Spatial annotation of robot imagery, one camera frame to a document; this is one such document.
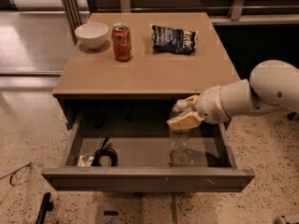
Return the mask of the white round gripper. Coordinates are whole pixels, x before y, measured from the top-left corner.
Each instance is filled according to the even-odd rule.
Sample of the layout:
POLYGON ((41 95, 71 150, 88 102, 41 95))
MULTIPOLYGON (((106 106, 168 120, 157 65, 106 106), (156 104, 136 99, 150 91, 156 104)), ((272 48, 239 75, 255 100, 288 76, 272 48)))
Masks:
POLYGON ((209 124, 223 123, 227 116, 221 102, 221 87, 216 86, 203 91, 199 96, 192 95, 177 101, 180 109, 194 109, 169 119, 166 123, 172 130, 189 130, 198 127, 203 121, 209 124))

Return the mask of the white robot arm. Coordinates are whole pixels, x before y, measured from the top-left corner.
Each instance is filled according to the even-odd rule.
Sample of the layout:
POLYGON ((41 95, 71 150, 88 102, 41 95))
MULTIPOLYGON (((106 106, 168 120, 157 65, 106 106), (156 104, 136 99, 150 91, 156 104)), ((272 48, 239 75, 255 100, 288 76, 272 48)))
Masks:
POLYGON ((248 79, 177 101, 167 124, 173 131, 188 131, 202 122, 218 124, 236 116, 258 116, 281 109, 299 112, 299 69, 268 60, 256 65, 248 79))

